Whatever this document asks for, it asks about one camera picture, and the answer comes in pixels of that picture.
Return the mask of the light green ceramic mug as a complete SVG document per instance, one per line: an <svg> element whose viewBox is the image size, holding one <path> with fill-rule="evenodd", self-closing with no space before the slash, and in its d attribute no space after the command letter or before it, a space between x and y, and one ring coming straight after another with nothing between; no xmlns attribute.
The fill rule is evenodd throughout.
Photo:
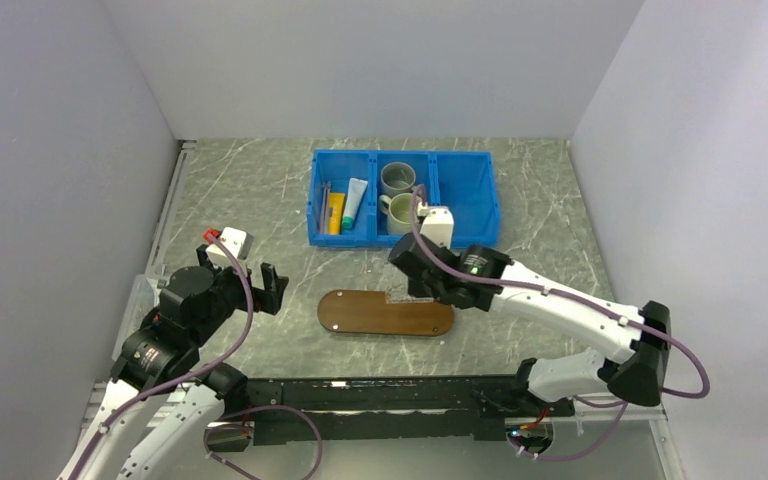
<svg viewBox="0 0 768 480"><path fill-rule="evenodd" d="M385 217L385 229L388 235L402 236L411 231L411 215L414 212L412 201L411 193L378 197L378 207Z"/></svg>

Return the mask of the brown oval wooden tray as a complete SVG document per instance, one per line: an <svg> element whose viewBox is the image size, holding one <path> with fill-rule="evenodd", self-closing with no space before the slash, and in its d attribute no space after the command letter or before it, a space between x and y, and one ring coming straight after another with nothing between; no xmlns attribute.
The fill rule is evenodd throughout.
<svg viewBox="0 0 768 480"><path fill-rule="evenodd" d="M334 290L317 306L323 328L334 333L439 336L454 324L454 310L438 302L392 303L383 291Z"/></svg>

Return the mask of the clear glass toothbrush holder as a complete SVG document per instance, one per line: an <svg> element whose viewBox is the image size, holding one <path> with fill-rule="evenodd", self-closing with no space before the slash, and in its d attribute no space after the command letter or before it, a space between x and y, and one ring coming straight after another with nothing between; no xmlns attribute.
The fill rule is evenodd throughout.
<svg viewBox="0 0 768 480"><path fill-rule="evenodd" d="M398 296L398 295L391 295L387 294L385 296L385 300L388 304L426 304L426 303L434 303L435 300L433 298L428 297L412 297L410 295L407 296Z"/></svg>

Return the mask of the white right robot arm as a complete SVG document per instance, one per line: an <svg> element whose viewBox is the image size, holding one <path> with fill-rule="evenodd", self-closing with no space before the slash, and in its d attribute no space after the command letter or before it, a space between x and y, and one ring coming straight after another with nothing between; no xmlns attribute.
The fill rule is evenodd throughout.
<svg viewBox="0 0 768 480"><path fill-rule="evenodd" d="M406 234L388 260L407 277L415 297L518 315L585 345L579 354L521 363L510 391L520 413L534 415L548 403L589 393L610 393L639 406L660 404L670 354L667 306L655 301L642 307L612 304L480 245L455 254Z"/></svg>

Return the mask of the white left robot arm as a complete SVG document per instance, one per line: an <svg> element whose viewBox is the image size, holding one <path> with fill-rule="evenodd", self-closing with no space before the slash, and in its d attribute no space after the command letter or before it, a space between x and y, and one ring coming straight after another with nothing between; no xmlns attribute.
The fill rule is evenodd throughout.
<svg viewBox="0 0 768 480"><path fill-rule="evenodd" d="M223 357L200 366L200 350L236 311L277 314L289 279L264 263L251 284L243 253L202 245L122 343L105 394L62 479L137 479L160 473L184 435L250 406L247 377Z"/></svg>

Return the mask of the white toothpaste tube green cap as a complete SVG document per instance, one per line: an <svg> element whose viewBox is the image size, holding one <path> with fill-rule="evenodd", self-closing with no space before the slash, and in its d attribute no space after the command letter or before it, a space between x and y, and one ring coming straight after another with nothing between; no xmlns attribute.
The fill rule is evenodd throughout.
<svg viewBox="0 0 768 480"><path fill-rule="evenodd" d="M349 180L341 218L341 228L343 231L351 230L353 228L355 224L355 218L363 201L367 186L367 180L359 178L351 178Z"/></svg>

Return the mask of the grey toothbrush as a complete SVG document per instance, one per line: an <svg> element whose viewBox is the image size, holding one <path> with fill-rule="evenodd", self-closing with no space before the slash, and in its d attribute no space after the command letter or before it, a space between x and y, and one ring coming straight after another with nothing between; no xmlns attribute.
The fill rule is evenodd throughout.
<svg viewBox="0 0 768 480"><path fill-rule="evenodd" d="M328 196L330 193L331 184L324 182L322 184L322 198L319 214L319 233L325 235L327 233L328 224Z"/></svg>

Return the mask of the blue right storage bin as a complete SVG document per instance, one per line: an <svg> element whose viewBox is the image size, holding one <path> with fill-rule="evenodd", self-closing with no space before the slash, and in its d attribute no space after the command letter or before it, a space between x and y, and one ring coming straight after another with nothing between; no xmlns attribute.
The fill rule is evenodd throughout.
<svg viewBox="0 0 768 480"><path fill-rule="evenodd" d="M438 204L454 217L453 249L497 244L501 212L490 152L443 151L436 156Z"/></svg>

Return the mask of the blue storage bin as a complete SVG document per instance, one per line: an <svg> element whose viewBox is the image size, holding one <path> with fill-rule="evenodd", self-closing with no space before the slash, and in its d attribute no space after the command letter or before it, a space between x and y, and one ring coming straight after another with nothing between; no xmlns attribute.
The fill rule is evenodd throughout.
<svg viewBox="0 0 768 480"><path fill-rule="evenodd" d="M371 248L377 235L377 158L370 150L314 152L306 204L309 244Z"/></svg>
<svg viewBox="0 0 768 480"><path fill-rule="evenodd" d="M443 151L436 156L438 204L454 217L453 249L497 244L501 212L490 152Z"/></svg>
<svg viewBox="0 0 768 480"><path fill-rule="evenodd" d="M369 247L395 244L409 231L409 202L420 185L432 200L437 179L436 156L430 151L370 151L367 199L361 205L360 220Z"/></svg>

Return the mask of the grey ceramic mug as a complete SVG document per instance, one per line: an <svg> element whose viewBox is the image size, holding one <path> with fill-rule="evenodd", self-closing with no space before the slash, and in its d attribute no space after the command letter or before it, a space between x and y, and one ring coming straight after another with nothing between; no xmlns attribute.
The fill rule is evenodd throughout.
<svg viewBox="0 0 768 480"><path fill-rule="evenodd" d="M400 193L413 193L425 180L411 165L404 162L391 162L384 165L378 174L380 195L395 196Z"/></svg>

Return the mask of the yellow orange tube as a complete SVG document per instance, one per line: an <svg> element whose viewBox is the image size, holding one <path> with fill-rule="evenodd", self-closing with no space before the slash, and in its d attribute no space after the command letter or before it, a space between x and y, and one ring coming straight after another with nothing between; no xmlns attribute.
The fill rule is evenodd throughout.
<svg viewBox="0 0 768 480"><path fill-rule="evenodd" d="M328 196L328 224L327 233L329 235L339 235L343 223L343 209L345 203L345 194L340 192L330 192Z"/></svg>

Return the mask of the blue middle storage bin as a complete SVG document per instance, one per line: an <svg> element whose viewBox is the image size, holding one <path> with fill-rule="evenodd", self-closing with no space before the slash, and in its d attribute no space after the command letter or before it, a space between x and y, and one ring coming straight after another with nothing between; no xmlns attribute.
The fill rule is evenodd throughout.
<svg viewBox="0 0 768 480"><path fill-rule="evenodd" d="M409 231L409 202L420 185L432 200L437 179L436 156L430 151L370 151L367 199L361 205L360 220L369 247L395 244Z"/></svg>

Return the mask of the blue left storage bin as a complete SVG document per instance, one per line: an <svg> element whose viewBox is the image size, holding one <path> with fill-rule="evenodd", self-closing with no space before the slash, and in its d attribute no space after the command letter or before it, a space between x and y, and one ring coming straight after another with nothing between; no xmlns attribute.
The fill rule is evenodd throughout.
<svg viewBox="0 0 768 480"><path fill-rule="evenodd" d="M306 204L309 244L371 248L377 235L377 158L370 150L314 152Z"/></svg>

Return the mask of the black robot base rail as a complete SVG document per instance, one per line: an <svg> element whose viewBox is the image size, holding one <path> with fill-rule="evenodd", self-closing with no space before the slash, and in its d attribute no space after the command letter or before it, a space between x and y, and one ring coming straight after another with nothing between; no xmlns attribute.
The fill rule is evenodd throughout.
<svg viewBox="0 0 768 480"><path fill-rule="evenodd" d="M544 426L574 413L569 400L531 397L513 375L251 378L219 421L251 428L257 446L317 438L503 441L519 421Z"/></svg>

